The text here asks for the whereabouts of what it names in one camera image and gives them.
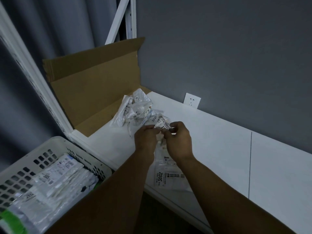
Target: wall socket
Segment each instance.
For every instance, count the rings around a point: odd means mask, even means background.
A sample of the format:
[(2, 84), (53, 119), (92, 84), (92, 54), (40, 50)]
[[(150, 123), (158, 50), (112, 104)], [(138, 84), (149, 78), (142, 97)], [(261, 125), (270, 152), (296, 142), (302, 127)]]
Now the wall socket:
[(193, 108), (197, 108), (201, 98), (195, 95), (186, 93), (183, 104), (189, 105)]

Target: person's right hand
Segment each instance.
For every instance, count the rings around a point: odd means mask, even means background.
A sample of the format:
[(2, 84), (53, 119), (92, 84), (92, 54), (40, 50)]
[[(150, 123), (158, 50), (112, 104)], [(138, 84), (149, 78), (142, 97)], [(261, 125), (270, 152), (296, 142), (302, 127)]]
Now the person's right hand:
[(167, 141), (169, 155), (179, 165), (184, 160), (193, 159), (192, 138), (183, 122), (172, 122), (172, 129), (162, 129), (164, 138)]

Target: dark floor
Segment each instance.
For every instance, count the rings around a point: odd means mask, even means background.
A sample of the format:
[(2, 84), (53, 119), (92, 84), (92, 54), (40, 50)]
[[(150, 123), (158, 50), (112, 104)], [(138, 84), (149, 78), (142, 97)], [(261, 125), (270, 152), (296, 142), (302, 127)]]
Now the dark floor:
[(159, 203), (157, 200), (143, 193), (138, 220), (134, 234), (167, 234), (167, 233), (193, 233), (202, 234), (201, 231), (177, 216), (174, 212)]

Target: stack of packages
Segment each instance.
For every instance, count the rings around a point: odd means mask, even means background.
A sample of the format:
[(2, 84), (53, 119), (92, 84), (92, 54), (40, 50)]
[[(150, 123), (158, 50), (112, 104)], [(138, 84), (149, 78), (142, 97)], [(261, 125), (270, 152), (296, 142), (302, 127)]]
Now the stack of packages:
[[(170, 129), (170, 119), (163, 115), (163, 111), (152, 107), (150, 98), (141, 89), (137, 89), (133, 95), (124, 96), (118, 112), (111, 121), (111, 126), (121, 127), (127, 123), (131, 137), (144, 125)], [(156, 138), (158, 143), (155, 150), (154, 185), (162, 189), (192, 191), (184, 174), (169, 156), (163, 135), (160, 133)]]
[(44, 233), (98, 182), (98, 177), (65, 153), (33, 177), (32, 187), (2, 214), (0, 226), (7, 233)]

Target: hand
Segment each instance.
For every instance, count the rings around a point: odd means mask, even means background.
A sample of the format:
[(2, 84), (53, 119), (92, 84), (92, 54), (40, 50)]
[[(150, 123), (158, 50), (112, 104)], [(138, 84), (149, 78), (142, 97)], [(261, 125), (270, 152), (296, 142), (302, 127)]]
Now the hand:
[(167, 140), (167, 150), (174, 161), (181, 163), (184, 160), (195, 158), (192, 151), (192, 138), (189, 130), (183, 122), (172, 122), (172, 129), (162, 129), (164, 138)]
[(143, 153), (145, 156), (151, 155), (154, 161), (154, 151), (157, 140), (156, 135), (161, 131), (160, 128), (154, 128), (154, 125), (142, 126), (135, 133), (135, 151)]

